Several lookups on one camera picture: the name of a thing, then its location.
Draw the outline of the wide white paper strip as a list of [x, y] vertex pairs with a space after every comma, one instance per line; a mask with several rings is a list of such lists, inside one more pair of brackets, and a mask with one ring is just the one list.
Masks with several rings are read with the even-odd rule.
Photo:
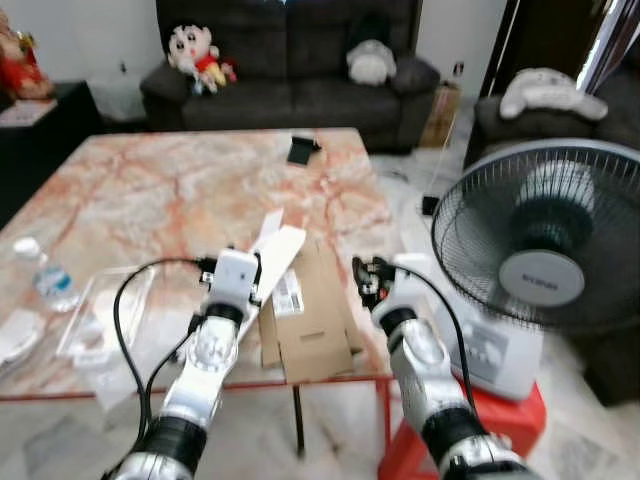
[[305, 244], [305, 239], [305, 230], [297, 227], [283, 227], [282, 225], [268, 243], [260, 251], [257, 251], [262, 255], [262, 268], [264, 268], [261, 279], [262, 300], [252, 300], [250, 310], [244, 312], [244, 320], [247, 323], [251, 323], [259, 315], [262, 302], [270, 296], [270, 293], [276, 288], [276, 284], [291, 268], [293, 260], [296, 259], [298, 252]]

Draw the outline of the red plastic stool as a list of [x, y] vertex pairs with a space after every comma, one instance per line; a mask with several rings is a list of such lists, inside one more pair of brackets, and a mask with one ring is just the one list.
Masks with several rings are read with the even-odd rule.
[[[398, 394], [393, 392], [388, 380], [376, 381], [375, 387], [383, 412], [388, 415], [384, 422], [387, 447], [379, 462], [378, 480], [438, 480], [435, 463], [419, 434], [392, 411], [401, 407]], [[544, 433], [547, 407], [539, 387], [532, 388], [530, 396], [520, 402], [508, 401], [485, 390], [476, 390], [475, 401], [485, 428], [500, 436], [521, 456], [529, 454]]]

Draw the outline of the long white plush toy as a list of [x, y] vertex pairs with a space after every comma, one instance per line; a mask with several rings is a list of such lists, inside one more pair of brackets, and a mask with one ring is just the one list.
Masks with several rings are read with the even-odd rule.
[[568, 111], [590, 122], [599, 122], [609, 111], [604, 101], [579, 90], [575, 78], [550, 68], [520, 70], [500, 99], [503, 119], [515, 119], [529, 109]]

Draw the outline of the clear plastic packaging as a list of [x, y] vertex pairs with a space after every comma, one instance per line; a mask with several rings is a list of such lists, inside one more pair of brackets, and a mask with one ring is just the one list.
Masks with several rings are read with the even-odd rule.
[[146, 310], [155, 271], [134, 274], [133, 268], [109, 268], [93, 274], [82, 300], [65, 326], [56, 355], [73, 364], [104, 364], [119, 355], [116, 329], [131, 346]]

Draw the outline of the narrow white paper strip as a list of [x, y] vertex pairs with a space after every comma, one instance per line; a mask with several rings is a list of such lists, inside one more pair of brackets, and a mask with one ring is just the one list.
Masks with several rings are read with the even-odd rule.
[[250, 252], [260, 251], [262, 247], [268, 243], [269, 239], [274, 236], [276, 232], [282, 227], [282, 221], [284, 216], [283, 209], [271, 210], [262, 218], [261, 227], [259, 230], [259, 236], [255, 239], [250, 247]]

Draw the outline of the clear plastic water bottle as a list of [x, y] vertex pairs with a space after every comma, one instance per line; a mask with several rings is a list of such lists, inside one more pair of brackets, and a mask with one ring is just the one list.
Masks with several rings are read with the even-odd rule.
[[35, 237], [22, 237], [13, 244], [15, 256], [31, 270], [32, 287], [47, 310], [68, 314], [81, 305], [72, 276], [58, 261], [44, 251]]

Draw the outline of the grey white plush toy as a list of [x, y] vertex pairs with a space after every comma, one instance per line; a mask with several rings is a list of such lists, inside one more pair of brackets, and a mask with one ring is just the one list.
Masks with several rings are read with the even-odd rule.
[[348, 77], [365, 86], [381, 86], [398, 72], [393, 51], [375, 38], [353, 46], [346, 54], [346, 63]]

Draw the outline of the upright brown carton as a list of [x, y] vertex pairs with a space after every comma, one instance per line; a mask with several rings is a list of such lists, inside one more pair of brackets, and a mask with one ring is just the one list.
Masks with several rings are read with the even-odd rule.
[[436, 90], [431, 115], [420, 134], [419, 147], [444, 148], [451, 142], [454, 120], [460, 110], [462, 92], [457, 84], [445, 82]]

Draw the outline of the marble top coffee table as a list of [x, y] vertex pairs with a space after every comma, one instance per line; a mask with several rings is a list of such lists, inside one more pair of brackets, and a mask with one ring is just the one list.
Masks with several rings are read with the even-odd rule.
[[320, 150], [306, 165], [289, 163], [292, 131], [101, 134], [88, 138], [22, 210], [0, 229], [0, 325], [14, 311], [44, 320], [40, 346], [18, 369], [0, 374], [0, 406], [91, 401], [58, 346], [67, 315], [51, 314], [33, 289], [31, 270], [12, 246], [36, 238], [63, 262], [77, 285], [102, 270], [155, 259], [147, 302], [160, 351], [186, 332], [204, 297], [188, 259], [233, 246], [248, 250], [262, 220], [284, 223], [337, 252], [340, 279], [355, 255], [393, 255], [406, 244], [360, 134], [308, 132]]

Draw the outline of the red gold figurine decoration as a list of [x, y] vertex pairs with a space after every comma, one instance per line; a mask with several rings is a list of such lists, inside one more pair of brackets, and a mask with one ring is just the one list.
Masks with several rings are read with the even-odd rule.
[[0, 12], [0, 87], [14, 100], [51, 102], [54, 86], [35, 58], [35, 46], [28, 35], [14, 31]]

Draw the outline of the dark grey sofa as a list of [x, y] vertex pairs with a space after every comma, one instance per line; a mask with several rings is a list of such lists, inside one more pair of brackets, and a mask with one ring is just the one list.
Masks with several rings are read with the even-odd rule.
[[[140, 90], [152, 131], [355, 128], [371, 151], [416, 147], [433, 114], [439, 70], [413, 50], [420, 0], [154, 0], [157, 27], [209, 28], [237, 82], [197, 95], [187, 74], [157, 65]], [[349, 78], [349, 37], [374, 14], [389, 27], [397, 73]]]

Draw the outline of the small black object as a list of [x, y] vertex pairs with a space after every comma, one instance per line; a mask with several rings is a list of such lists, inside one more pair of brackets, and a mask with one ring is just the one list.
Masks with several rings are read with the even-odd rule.
[[285, 160], [291, 165], [307, 166], [311, 156], [323, 150], [320, 143], [310, 137], [292, 136]]

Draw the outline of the white table fan black grille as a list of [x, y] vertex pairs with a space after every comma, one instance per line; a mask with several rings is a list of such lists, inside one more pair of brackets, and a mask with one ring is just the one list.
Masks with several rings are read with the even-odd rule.
[[598, 333], [637, 321], [640, 154], [602, 140], [499, 148], [468, 166], [431, 214], [431, 260], [407, 259], [413, 294], [460, 311], [461, 346], [494, 396], [530, 396], [541, 335]]

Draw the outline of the cartoon boy plush doll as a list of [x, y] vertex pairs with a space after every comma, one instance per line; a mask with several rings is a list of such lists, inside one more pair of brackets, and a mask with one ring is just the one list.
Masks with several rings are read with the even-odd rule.
[[209, 27], [179, 24], [166, 41], [166, 61], [170, 67], [193, 78], [192, 95], [216, 93], [238, 76], [229, 60], [221, 58], [218, 46], [212, 44]]

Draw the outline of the dark brown door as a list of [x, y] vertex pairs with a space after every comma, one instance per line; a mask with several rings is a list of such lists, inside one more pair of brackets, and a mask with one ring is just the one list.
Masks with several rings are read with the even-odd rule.
[[506, 0], [481, 97], [506, 91], [526, 68], [576, 77], [584, 69], [607, 0]]

